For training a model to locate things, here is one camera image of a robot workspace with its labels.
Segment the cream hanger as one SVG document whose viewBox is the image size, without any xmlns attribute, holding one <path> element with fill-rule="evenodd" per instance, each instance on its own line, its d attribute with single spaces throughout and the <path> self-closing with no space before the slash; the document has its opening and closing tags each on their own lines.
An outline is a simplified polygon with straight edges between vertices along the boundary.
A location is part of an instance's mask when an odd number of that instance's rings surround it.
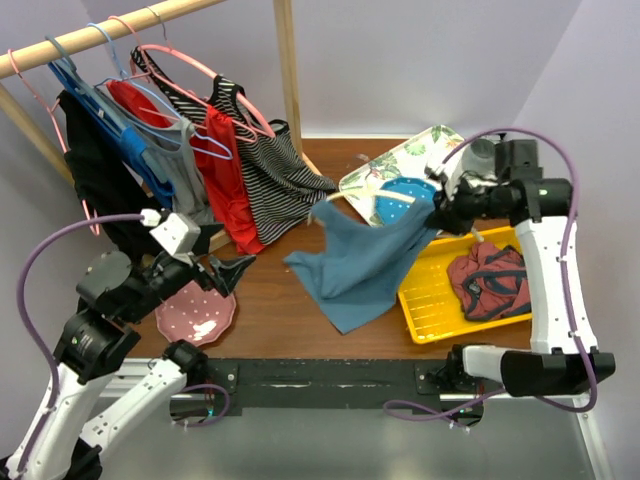
<svg viewBox="0 0 640 480">
<path fill-rule="evenodd" d="M 438 164 L 438 166 L 432 170 L 433 170 L 433 173 L 438 175 L 438 178 L 440 178 L 442 174 L 445 173 L 445 170 L 446 170 L 444 161 L 443 163 Z M 411 197 L 409 195 L 398 193 L 398 192 L 392 192 L 389 190 L 382 190 L 382 189 L 372 189 L 370 187 L 362 187 L 362 188 L 355 188 L 352 190 L 337 191 L 335 193 L 328 195 L 324 199 L 324 201 L 332 202 L 339 198 L 346 198 L 348 196 L 363 196 L 363 197 L 373 197 L 373 198 L 384 197 L 391 200 L 401 201 L 407 204 L 411 204 L 416 200 L 415 197 Z M 313 222 L 314 222 L 313 214 L 310 211 L 307 215 L 306 224 L 307 226 L 309 226 Z M 475 227 L 472 226 L 470 232 L 472 236 L 475 238 L 475 240 L 479 242 L 484 241 L 484 237 L 479 233 L 479 231 Z"/>
</svg>

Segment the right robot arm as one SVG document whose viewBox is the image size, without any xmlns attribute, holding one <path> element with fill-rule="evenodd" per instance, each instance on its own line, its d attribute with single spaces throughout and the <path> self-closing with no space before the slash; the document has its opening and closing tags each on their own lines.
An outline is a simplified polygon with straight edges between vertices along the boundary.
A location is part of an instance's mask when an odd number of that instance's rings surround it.
<svg viewBox="0 0 640 480">
<path fill-rule="evenodd" d="M 450 233 L 470 232 L 480 218 L 506 219 L 523 255 L 531 300 L 531 340 L 527 350 L 494 345 L 456 345 L 447 358 L 445 379 L 459 393 L 481 378 L 497 382 L 513 397 L 587 394 L 595 405 L 598 385 L 613 375 L 613 354 L 598 346 L 586 313 L 576 259 L 578 177 L 573 164 L 566 178 L 548 178 L 538 162 L 540 136 L 519 130 L 489 151 L 494 177 L 469 182 L 463 158 L 489 132 L 455 147 L 435 168 L 443 190 L 429 225 Z"/>
</svg>

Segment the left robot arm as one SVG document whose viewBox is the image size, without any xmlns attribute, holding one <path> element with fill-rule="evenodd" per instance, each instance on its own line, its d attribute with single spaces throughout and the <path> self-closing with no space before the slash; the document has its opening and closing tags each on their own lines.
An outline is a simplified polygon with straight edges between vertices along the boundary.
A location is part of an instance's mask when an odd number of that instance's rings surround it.
<svg viewBox="0 0 640 480">
<path fill-rule="evenodd" d="M 85 307 L 64 325 L 54 349 L 43 342 L 26 310 L 26 277 L 37 257 L 54 241 L 86 226 L 138 221 L 150 228 L 164 248 L 147 268 L 134 266 L 120 251 L 107 252 L 88 268 L 77 285 Z M 202 291 L 228 296 L 252 255 L 233 260 L 209 256 L 197 262 L 191 249 L 200 230 L 171 215 L 146 220 L 140 214 L 118 214 L 72 223 L 43 240 L 30 254 L 19 276 L 16 301 L 21 320 L 41 350 L 50 380 L 36 415 L 15 452 L 2 460 L 4 479 L 97 479 L 109 450 L 147 416 L 149 410 L 181 392 L 222 392 L 211 381 L 208 357 L 195 345 L 169 344 L 151 371 L 109 409 L 90 415 L 101 393 L 139 342 L 132 325 L 163 302 L 195 283 Z"/>
</svg>

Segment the maroon tank top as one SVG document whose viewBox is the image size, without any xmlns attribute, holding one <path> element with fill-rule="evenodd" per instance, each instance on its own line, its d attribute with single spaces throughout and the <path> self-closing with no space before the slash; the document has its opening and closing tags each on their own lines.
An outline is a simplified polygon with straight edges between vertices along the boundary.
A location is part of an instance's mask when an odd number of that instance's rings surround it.
<svg viewBox="0 0 640 480">
<path fill-rule="evenodd" d="M 447 267 L 464 318 L 489 322 L 531 312 L 531 298 L 523 255 L 512 245 L 498 248 L 475 243 L 467 255 Z"/>
</svg>

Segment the light blue hanger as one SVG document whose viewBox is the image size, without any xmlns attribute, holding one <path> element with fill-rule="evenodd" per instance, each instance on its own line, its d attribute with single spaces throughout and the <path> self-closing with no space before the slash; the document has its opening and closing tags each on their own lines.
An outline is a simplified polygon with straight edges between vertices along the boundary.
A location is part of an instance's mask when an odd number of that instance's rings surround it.
<svg viewBox="0 0 640 480">
<path fill-rule="evenodd" d="M 100 27 L 96 23 L 93 23 L 93 22 L 89 22 L 87 24 L 87 27 L 95 28 L 107 40 L 107 44 L 111 48 L 111 56 L 112 56 L 113 63 L 117 67 L 118 74 L 119 74 L 118 77 L 113 77 L 113 76 L 107 77 L 105 80 L 97 83 L 95 85 L 95 87 L 99 87 L 99 86 L 102 86 L 102 85 L 107 85 L 109 82 L 116 82 L 116 83 L 119 83 L 119 84 L 129 84 L 137 92 L 140 92 L 143 95 L 143 97 L 145 99 L 147 99 L 154 106 L 153 109 L 148 110 L 148 112 L 150 114 L 154 114 L 156 116 L 160 116 L 160 117 L 163 117 L 163 118 L 166 118 L 166 119 L 170 119 L 170 120 L 176 120 L 176 121 L 185 120 L 185 117 L 181 116 L 169 103 L 167 103 L 165 100 L 163 100 L 154 91 L 152 91 L 152 90 L 146 88 L 145 86 L 135 82 L 134 78 L 132 76 L 126 77 L 127 71 L 124 69 L 122 63 L 120 62 L 120 60 L 118 58 L 114 41 L 113 41 L 111 36 L 107 33 L 107 31 L 103 27 Z M 161 113 L 157 109 L 156 104 L 153 103 L 146 96 L 146 94 L 150 94 L 157 102 L 159 102 L 161 105 L 163 105 L 166 110 L 169 110 L 170 114 Z M 191 126 L 194 128 L 193 136 L 195 138 L 198 138 L 200 140 L 206 140 L 206 141 L 210 142 L 215 147 L 218 147 L 221 150 L 221 153 L 214 153 L 214 152 L 211 152 L 209 150 L 201 149 L 202 153 L 205 153 L 207 155 L 210 155 L 210 156 L 213 156 L 213 157 L 217 157 L 217 158 L 220 158 L 220 159 L 223 159 L 223 160 L 227 160 L 227 161 L 230 161 L 233 158 L 232 150 L 227 145 L 225 145 L 224 143 L 219 142 L 218 140 L 216 140 L 214 138 L 211 138 L 211 137 L 205 135 L 205 130 L 206 130 L 205 126 L 198 125 L 198 124 L 196 124 L 194 122 L 191 122 Z"/>
</svg>

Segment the grey tank top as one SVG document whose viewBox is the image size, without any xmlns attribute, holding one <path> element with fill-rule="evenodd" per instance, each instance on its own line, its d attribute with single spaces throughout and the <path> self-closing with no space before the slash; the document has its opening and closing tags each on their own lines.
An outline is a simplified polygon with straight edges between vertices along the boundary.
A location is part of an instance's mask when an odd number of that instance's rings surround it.
<svg viewBox="0 0 640 480">
<path fill-rule="evenodd" d="M 169 190 L 173 211 L 187 215 L 198 225 L 209 225 L 215 219 L 190 144 L 194 131 L 189 120 L 179 120 L 167 128 L 143 127 L 141 135 L 148 154 L 145 163 L 159 184 Z"/>
</svg>

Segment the red tank top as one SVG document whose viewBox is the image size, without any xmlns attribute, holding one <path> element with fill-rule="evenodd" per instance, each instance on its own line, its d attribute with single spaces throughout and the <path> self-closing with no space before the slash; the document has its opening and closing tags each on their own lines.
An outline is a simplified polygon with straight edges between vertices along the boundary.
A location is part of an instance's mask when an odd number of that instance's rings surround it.
<svg viewBox="0 0 640 480">
<path fill-rule="evenodd" d="M 129 84 L 109 82 L 106 87 L 118 108 L 122 112 L 127 111 L 127 117 L 140 133 L 143 127 L 167 128 L 178 122 L 150 114 L 148 110 L 154 106 Z M 207 155 L 201 149 L 214 153 L 221 153 L 221 150 L 206 140 L 193 135 L 191 137 L 195 163 L 203 178 L 214 219 L 224 225 L 240 253 L 257 254 L 264 249 L 264 245 L 258 239 L 257 226 L 249 205 L 232 120 L 207 106 L 205 120 L 194 123 L 205 126 L 205 135 L 224 143 L 233 153 L 230 161 Z"/>
</svg>

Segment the black tank top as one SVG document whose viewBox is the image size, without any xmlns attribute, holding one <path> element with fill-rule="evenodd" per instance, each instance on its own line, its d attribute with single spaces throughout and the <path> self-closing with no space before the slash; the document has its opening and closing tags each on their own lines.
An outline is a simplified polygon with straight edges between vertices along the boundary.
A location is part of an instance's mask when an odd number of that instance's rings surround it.
<svg viewBox="0 0 640 480">
<path fill-rule="evenodd" d="M 139 213 L 146 208 L 159 210 L 160 204 L 143 191 L 80 102 L 67 91 L 62 91 L 58 99 L 66 116 L 68 151 L 64 159 L 76 194 L 88 210 L 100 216 Z M 136 262 L 161 252 L 159 243 L 140 222 L 106 223 L 102 229 L 118 250 Z"/>
</svg>

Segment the royal blue tank top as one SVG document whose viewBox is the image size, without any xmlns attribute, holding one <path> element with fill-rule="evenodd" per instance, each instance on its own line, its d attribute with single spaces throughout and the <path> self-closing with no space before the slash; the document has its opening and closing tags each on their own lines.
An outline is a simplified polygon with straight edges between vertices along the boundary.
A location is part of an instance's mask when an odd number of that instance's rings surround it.
<svg viewBox="0 0 640 480">
<path fill-rule="evenodd" d="M 48 63 L 64 88 L 83 106 L 97 122 L 100 132 L 122 154 L 123 162 L 139 175 L 160 205 L 173 208 L 175 189 L 160 164 L 160 157 L 152 143 L 133 126 L 118 105 L 98 88 L 86 83 L 75 70 L 62 59 Z"/>
</svg>

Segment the pink hanger with striped top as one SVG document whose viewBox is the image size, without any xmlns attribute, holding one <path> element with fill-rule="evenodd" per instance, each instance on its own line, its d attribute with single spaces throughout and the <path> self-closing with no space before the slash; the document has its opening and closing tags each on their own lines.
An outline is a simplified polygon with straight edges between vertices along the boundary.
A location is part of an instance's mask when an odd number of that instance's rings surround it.
<svg viewBox="0 0 640 480">
<path fill-rule="evenodd" d="M 192 94 L 188 90 L 183 89 L 178 84 L 175 84 L 174 82 L 170 81 L 166 76 L 161 75 L 160 73 L 158 73 L 154 69 L 154 67 L 151 65 L 150 61 L 148 60 L 147 52 L 148 51 L 157 51 L 157 52 L 161 52 L 161 53 L 164 53 L 164 54 L 168 54 L 168 55 L 170 55 L 170 56 L 182 61 L 183 63 L 186 63 L 187 65 L 190 65 L 191 67 L 195 68 L 196 70 L 199 70 L 201 73 L 203 73 L 206 76 L 208 76 L 211 80 L 215 80 L 218 77 L 218 74 L 215 71 L 211 70 L 209 67 L 207 67 L 206 65 L 202 64 L 198 60 L 192 58 L 191 56 L 186 55 L 183 52 L 175 50 L 175 49 L 173 49 L 173 48 L 171 48 L 169 46 L 158 45 L 158 44 L 142 44 L 141 43 L 141 37 L 139 36 L 138 32 L 133 28 L 133 26 L 130 23 L 126 22 L 123 18 L 121 18 L 119 16 L 115 16 L 115 15 L 109 16 L 108 19 L 109 20 L 115 20 L 115 21 L 121 23 L 134 36 L 134 38 L 138 42 L 138 49 L 139 49 L 139 51 L 141 53 L 141 56 L 145 60 L 145 65 L 147 66 L 147 72 L 148 73 L 155 73 L 156 76 L 158 78 L 160 78 L 162 82 L 164 82 L 165 84 L 171 86 L 176 91 L 178 91 L 179 93 L 183 94 L 184 96 L 189 97 L 190 99 L 192 99 L 196 103 L 199 103 L 199 104 L 201 104 L 203 106 L 207 105 L 207 102 L 202 100 L 200 97 L 196 96 L 195 94 Z M 238 123 L 238 125 L 240 125 L 242 128 L 245 128 L 245 129 L 253 132 L 254 134 L 260 134 L 260 135 L 266 136 L 268 138 L 274 138 L 275 137 L 275 132 L 271 128 L 271 126 L 268 123 L 268 121 L 261 114 L 261 112 L 243 94 L 237 92 L 235 94 L 235 97 L 236 97 L 236 99 L 233 101 L 233 103 L 234 104 L 237 104 L 237 103 L 242 104 L 244 106 L 246 112 L 247 112 L 247 114 L 244 116 L 245 122 L 244 123 Z"/>
</svg>

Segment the pink hanger with black top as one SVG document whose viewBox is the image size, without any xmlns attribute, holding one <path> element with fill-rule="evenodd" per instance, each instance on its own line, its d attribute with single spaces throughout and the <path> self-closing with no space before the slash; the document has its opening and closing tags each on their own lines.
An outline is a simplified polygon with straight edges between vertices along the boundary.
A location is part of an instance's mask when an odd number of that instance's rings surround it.
<svg viewBox="0 0 640 480">
<path fill-rule="evenodd" d="M 66 144 L 66 141 L 62 135 L 62 131 L 60 128 L 60 125 L 58 123 L 58 120 L 55 116 L 55 110 L 57 109 L 57 107 L 59 106 L 59 100 L 56 100 L 55 103 L 50 106 L 46 103 L 46 101 L 41 97 L 41 95 L 37 92 L 37 90 L 25 79 L 25 77 L 23 76 L 23 74 L 21 73 L 20 69 L 18 68 L 17 62 L 14 59 L 13 56 L 13 50 L 11 48 L 9 48 L 7 50 L 7 55 L 9 57 L 9 62 L 11 64 L 12 69 L 14 70 L 14 73 L 19 77 L 19 79 L 21 80 L 21 82 L 24 84 L 24 86 L 30 91 L 30 93 L 32 94 L 32 96 L 34 97 L 34 99 L 46 110 L 51 123 L 54 127 L 58 142 L 60 144 L 61 150 L 63 153 L 67 153 L 69 151 L 68 146 Z M 86 200 L 81 200 L 81 205 L 84 211 L 84 215 L 86 217 L 86 219 L 91 219 L 91 218 L 97 218 L 98 214 L 97 211 L 93 210 L 93 213 L 90 211 L 88 203 Z M 96 237 L 100 236 L 101 233 L 101 229 L 100 226 L 98 224 L 93 224 L 89 226 L 90 231 L 92 232 L 92 234 Z"/>
</svg>

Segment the pink dotted plate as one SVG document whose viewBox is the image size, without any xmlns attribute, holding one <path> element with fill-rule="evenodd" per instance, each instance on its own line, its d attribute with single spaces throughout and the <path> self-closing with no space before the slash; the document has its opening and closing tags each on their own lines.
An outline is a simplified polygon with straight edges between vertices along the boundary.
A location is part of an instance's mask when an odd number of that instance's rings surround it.
<svg viewBox="0 0 640 480">
<path fill-rule="evenodd" d="M 192 281 L 155 309 L 156 327 L 169 342 L 185 340 L 200 347 L 215 342 L 231 327 L 236 306 L 233 293 L 223 297 Z"/>
</svg>

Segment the blue dotted plate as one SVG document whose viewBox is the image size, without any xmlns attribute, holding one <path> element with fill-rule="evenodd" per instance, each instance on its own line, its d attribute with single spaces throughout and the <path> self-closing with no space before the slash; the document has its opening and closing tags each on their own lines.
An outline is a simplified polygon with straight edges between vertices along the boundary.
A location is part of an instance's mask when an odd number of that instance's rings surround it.
<svg viewBox="0 0 640 480">
<path fill-rule="evenodd" d="M 385 182 L 380 190 L 419 200 L 433 200 L 437 187 L 419 178 L 398 177 Z M 374 211 L 383 225 L 395 223 L 409 207 L 409 201 L 387 196 L 377 196 L 374 203 Z"/>
</svg>

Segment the yellow plastic bin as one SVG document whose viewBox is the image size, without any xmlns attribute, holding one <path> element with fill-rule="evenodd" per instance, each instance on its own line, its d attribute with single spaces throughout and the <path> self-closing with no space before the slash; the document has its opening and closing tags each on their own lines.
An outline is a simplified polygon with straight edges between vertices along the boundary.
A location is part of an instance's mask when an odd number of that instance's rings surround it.
<svg viewBox="0 0 640 480">
<path fill-rule="evenodd" d="M 432 241 L 401 283 L 397 295 L 414 343 L 443 341 L 532 318 L 529 313 L 484 322 L 464 318 L 462 303 L 454 293 L 447 268 L 455 258 L 469 254 L 475 243 L 476 237 L 472 234 Z"/>
</svg>

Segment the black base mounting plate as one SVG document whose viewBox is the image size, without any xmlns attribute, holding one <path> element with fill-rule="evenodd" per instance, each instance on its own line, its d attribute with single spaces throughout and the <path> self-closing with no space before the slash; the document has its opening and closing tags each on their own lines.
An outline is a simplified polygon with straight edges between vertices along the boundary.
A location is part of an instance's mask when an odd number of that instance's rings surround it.
<svg viewBox="0 0 640 480">
<path fill-rule="evenodd" d="M 450 379 L 442 360 L 214 359 L 187 375 L 187 385 L 215 385 L 230 396 L 231 415 L 250 408 L 380 409 L 407 400 L 440 409 L 488 388 Z"/>
</svg>

